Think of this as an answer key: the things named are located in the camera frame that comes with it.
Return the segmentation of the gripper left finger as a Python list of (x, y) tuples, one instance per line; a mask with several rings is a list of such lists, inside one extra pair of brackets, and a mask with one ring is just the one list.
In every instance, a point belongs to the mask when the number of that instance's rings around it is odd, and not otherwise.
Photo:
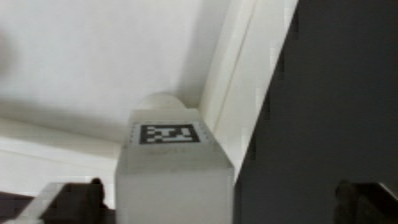
[(116, 224), (102, 179), (95, 178), (87, 183), (50, 183), (13, 224)]

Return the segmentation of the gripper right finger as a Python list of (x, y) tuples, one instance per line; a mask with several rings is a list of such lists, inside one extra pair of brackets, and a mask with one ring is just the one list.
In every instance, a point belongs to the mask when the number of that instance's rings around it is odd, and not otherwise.
[(381, 182), (340, 182), (334, 224), (398, 224), (398, 193)]

